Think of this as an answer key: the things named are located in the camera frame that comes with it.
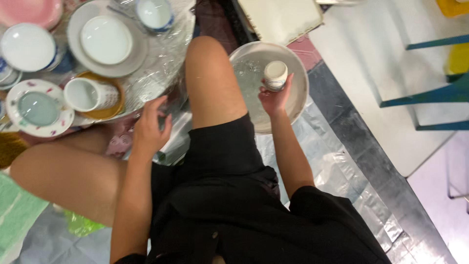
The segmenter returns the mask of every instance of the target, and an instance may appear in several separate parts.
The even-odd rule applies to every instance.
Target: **yellow object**
[[[445,67],[447,75],[469,71],[469,43],[453,45]]]
[[[446,17],[455,17],[469,13],[469,2],[460,3],[456,0],[437,0],[441,12]]]
[[[27,148],[18,133],[0,133],[0,169],[9,167]]]
[[[95,80],[99,82],[110,83],[114,85],[115,87],[117,87],[120,93],[119,101],[113,107],[108,108],[108,109],[102,109],[102,110],[94,110],[94,111],[90,111],[86,113],[79,112],[82,116],[91,118],[91,119],[110,119],[122,112],[122,110],[124,109],[124,104],[125,104],[125,91],[117,79],[102,77],[102,76],[92,73],[91,71],[82,72],[78,74],[76,77],[87,78],[87,79]]]

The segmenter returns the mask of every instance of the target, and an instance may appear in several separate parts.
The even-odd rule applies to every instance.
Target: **thigh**
[[[11,176],[24,189],[111,226],[127,162],[70,145],[45,143],[23,152]]]
[[[248,112],[228,55],[214,38],[198,37],[190,43],[186,85],[193,128],[231,122]]]

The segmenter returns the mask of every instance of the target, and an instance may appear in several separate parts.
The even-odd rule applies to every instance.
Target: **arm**
[[[296,139],[290,125],[290,118],[285,111],[292,79],[293,74],[290,74],[285,87],[280,92],[267,91],[261,87],[259,94],[259,99],[270,116],[277,164],[290,198],[297,189],[303,186],[314,186],[310,164]]]
[[[134,146],[114,216],[112,264],[131,254],[147,255],[152,213],[152,158],[166,144],[171,133],[171,115],[166,118],[164,131],[158,128],[158,115],[161,115],[158,107],[166,99],[167,96],[163,96],[147,102],[135,125]]]

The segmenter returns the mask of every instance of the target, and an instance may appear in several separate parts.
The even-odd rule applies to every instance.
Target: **green towel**
[[[0,263],[11,247],[25,237],[48,203],[0,172]]]

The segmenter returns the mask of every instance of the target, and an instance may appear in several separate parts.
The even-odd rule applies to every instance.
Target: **wooden plate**
[[[122,110],[124,109],[124,104],[125,104],[125,92],[124,92],[124,88],[122,87],[122,85],[119,83],[117,79],[102,77],[102,76],[92,73],[91,71],[82,72],[78,74],[76,77],[87,78],[87,79],[95,80],[99,82],[110,83],[114,85],[115,87],[117,87],[117,89],[120,92],[119,101],[113,107],[108,108],[108,109],[94,110],[90,112],[78,112],[80,115],[87,117],[87,118],[91,118],[91,119],[110,119],[122,112]]]

